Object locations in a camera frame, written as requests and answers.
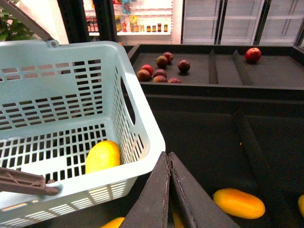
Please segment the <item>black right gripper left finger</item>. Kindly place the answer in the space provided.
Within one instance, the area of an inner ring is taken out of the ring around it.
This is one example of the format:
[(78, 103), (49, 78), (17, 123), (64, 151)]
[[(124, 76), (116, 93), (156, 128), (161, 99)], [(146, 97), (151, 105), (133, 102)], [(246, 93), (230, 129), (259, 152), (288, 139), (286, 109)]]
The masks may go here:
[(138, 200), (120, 227), (166, 228), (168, 225), (169, 187), (169, 158), (166, 152), (162, 152)]

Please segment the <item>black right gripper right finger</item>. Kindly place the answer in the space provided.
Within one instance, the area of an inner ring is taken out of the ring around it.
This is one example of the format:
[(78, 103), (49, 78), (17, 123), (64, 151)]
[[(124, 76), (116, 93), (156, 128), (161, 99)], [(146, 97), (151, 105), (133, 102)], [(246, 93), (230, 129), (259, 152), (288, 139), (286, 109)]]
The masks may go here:
[(201, 187), (178, 156), (169, 153), (171, 170), (170, 196), (187, 228), (238, 228)]

